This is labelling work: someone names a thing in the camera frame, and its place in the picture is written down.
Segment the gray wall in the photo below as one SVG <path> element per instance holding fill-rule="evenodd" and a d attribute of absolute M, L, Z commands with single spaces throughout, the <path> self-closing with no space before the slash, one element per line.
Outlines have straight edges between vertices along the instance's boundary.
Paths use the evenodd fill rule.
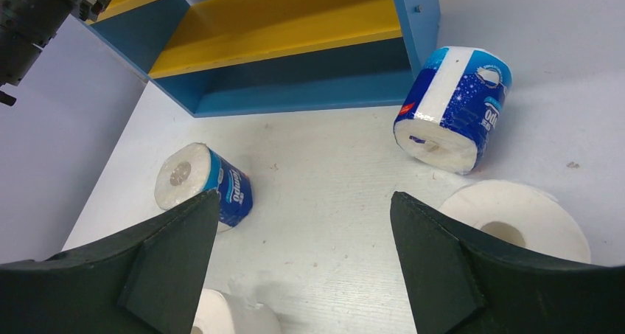
<path fill-rule="evenodd" d="M 0 263 L 59 252 L 144 82 L 75 18 L 0 105 Z"/>

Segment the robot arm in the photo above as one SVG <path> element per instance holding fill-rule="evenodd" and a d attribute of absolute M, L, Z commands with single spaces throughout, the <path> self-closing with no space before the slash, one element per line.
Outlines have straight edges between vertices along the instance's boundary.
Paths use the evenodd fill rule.
<path fill-rule="evenodd" d="M 111 0 L 0 0 L 0 87 L 17 86 L 72 14 L 94 20 Z M 0 102 L 15 98 L 0 91 Z"/>

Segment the black mechanical part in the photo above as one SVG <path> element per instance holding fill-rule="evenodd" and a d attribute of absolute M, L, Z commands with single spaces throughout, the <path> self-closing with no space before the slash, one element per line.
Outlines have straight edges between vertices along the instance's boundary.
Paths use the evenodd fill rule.
<path fill-rule="evenodd" d="M 190 333 L 219 210 L 202 192 L 46 261 L 0 265 L 0 333 Z"/>
<path fill-rule="evenodd" d="M 419 334 L 625 333 L 625 266 L 514 246 L 404 192 L 391 227 Z"/>
<path fill-rule="evenodd" d="M 96 19 L 111 0 L 0 0 L 0 87 L 17 86 L 70 14 Z M 0 102 L 15 103 L 2 94 Z"/>

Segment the white tabletop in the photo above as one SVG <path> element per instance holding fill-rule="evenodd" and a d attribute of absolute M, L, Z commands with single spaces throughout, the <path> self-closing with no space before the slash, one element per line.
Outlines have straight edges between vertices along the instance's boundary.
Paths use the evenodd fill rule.
<path fill-rule="evenodd" d="M 514 75 L 472 175 L 435 170 L 397 147 L 398 107 L 193 119 L 149 84 L 65 249 L 159 214 L 161 164 L 205 142 L 254 185 L 252 213 L 215 240 L 205 286 L 227 290 L 240 279 L 285 333 L 415 332 L 388 214 L 395 190 L 437 207 L 481 179 L 531 184 L 577 220 L 594 263 L 625 262 L 623 2 L 441 0 L 441 8 L 441 45 L 481 46 Z"/>

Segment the toilet paper tube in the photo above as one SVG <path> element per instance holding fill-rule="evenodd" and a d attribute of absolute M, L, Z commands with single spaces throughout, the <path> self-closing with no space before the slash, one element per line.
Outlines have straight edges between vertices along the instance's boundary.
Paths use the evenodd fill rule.
<path fill-rule="evenodd" d="M 154 198 L 161 209 L 169 210 L 209 189 L 220 195 L 218 232 L 236 226 L 249 214 L 253 201 L 248 176 L 206 145 L 192 143 L 163 163 Z"/>
<path fill-rule="evenodd" d="M 276 314 L 267 305 L 249 305 L 240 297 L 203 289 L 191 334 L 280 334 Z"/>
<path fill-rule="evenodd" d="M 435 167 L 470 172 L 482 158 L 511 84 L 508 66 L 487 51 L 436 50 L 395 119 L 397 144 Z"/>
<path fill-rule="evenodd" d="M 532 251 L 590 263 L 590 247 L 575 220 L 545 192 L 510 181 L 482 181 L 456 191 L 439 211 Z"/>

